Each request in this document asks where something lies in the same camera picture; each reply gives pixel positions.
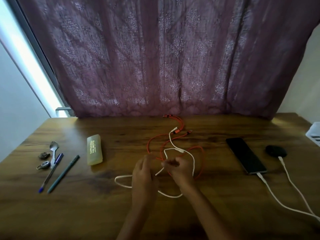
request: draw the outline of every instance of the spoon handle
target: spoon handle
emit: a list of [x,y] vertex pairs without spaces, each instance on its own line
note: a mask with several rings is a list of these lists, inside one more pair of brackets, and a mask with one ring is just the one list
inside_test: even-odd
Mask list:
[[54,151],[52,152],[52,158],[51,158],[50,168],[53,168],[53,167],[54,167],[54,162],[55,162],[55,160],[56,160],[56,151],[54,150]]

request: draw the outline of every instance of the person's left hand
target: person's left hand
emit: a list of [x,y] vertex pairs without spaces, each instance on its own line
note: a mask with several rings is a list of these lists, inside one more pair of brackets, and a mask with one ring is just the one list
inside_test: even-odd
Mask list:
[[145,155],[140,159],[132,173],[132,207],[151,210],[157,198],[158,178],[150,169],[150,161],[155,156]]

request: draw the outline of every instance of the hand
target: hand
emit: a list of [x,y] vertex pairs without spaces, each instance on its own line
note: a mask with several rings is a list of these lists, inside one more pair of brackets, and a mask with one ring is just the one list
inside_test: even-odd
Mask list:
[[153,208],[158,195],[159,181],[150,169],[150,161],[155,156],[145,155],[140,159],[132,173],[132,207]]
[[182,194],[196,188],[190,161],[181,157],[176,157],[175,159],[163,161],[161,165],[172,175]]

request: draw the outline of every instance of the purple curtain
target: purple curtain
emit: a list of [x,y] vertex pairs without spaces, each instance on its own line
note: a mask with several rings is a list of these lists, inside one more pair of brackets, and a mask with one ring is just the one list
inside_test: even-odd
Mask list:
[[78,117],[272,118],[320,0],[18,0]]

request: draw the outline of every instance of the wood grain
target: wood grain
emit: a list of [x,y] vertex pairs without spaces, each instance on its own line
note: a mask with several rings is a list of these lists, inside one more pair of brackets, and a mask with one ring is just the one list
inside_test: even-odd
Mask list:
[[[310,124],[296,114],[278,114],[272,121],[239,115],[183,118],[193,132],[176,141],[188,148],[200,145],[206,162],[197,184],[223,218],[244,239],[320,239],[314,218],[288,211],[271,197],[257,176],[248,176],[225,143],[243,137],[268,169],[266,180],[285,205],[306,211],[276,158],[264,152],[267,145],[284,147],[291,179],[320,215],[320,147],[305,133]],[[114,177],[130,174],[146,154],[150,137],[168,133],[177,122],[162,117],[52,118],[48,119],[0,164],[0,239],[115,239],[130,208],[130,190],[114,183]],[[99,134],[103,162],[86,163],[86,138]],[[150,148],[158,155],[161,137]],[[37,156],[49,152],[51,141],[64,153],[46,189],[76,156],[81,158],[52,194],[37,191],[48,171],[36,170]],[[202,154],[195,149],[196,172]],[[153,169],[159,170],[159,161]],[[179,190],[167,173],[159,177],[161,189]],[[205,239],[205,233],[184,197],[159,194],[142,239]]]

